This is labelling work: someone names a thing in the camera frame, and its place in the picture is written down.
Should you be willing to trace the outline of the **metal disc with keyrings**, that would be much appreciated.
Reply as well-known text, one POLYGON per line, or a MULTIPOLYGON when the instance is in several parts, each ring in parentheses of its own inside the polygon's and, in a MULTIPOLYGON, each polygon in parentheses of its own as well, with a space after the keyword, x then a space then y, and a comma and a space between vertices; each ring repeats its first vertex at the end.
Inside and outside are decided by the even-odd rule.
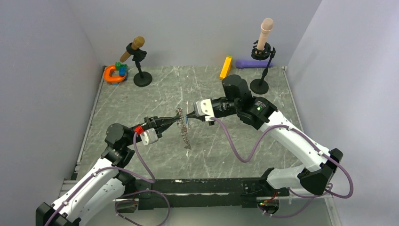
POLYGON ((184 148, 191 150, 192 147, 191 147, 190 141, 188 139, 188 127, 187 127, 187 122, 186 122, 187 117, 183 113, 183 109, 180 107, 176 109, 176 115, 179 117, 179 119, 176 123, 177 123, 178 128, 180 129, 180 134, 183 139, 183 142, 185 143, 184 148))

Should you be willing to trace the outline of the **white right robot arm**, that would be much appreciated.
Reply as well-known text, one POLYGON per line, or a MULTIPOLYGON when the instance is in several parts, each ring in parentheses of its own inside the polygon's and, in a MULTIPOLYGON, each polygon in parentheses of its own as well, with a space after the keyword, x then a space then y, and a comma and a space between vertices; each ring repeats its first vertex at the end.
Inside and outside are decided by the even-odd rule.
POLYGON ((239 75, 222 80, 224 97, 204 99, 193 104, 189 118, 209 123, 221 122, 222 117, 236 115, 246 125, 270 135, 289 150, 300 162, 298 167, 270 168, 260 182, 260 191, 272 195, 277 189, 301 187, 307 192, 321 196, 327 190, 337 164, 343 153, 317 144, 291 123, 277 107, 264 97, 255 97, 247 81, 239 75))

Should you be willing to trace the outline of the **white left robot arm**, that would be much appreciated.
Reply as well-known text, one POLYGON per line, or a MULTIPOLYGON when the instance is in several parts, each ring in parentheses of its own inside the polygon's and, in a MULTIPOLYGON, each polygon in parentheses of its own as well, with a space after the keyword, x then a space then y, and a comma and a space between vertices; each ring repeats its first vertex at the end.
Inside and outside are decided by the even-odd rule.
POLYGON ((52 202, 42 203, 36 209, 37 226, 79 226, 82 220, 94 213, 93 204, 105 205, 120 196, 128 198, 134 194, 137 178, 147 183, 156 179, 138 149, 130 149, 138 142, 144 145, 153 144, 162 137, 179 115, 170 117, 146 117, 143 123, 128 127, 120 123, 111 124, 107 131, 105 151, 101 154, 91 170, 78 181, 68 192, 52 202), (133 156, 137 156, 151 178, 133 173, 125 167, 133 156))

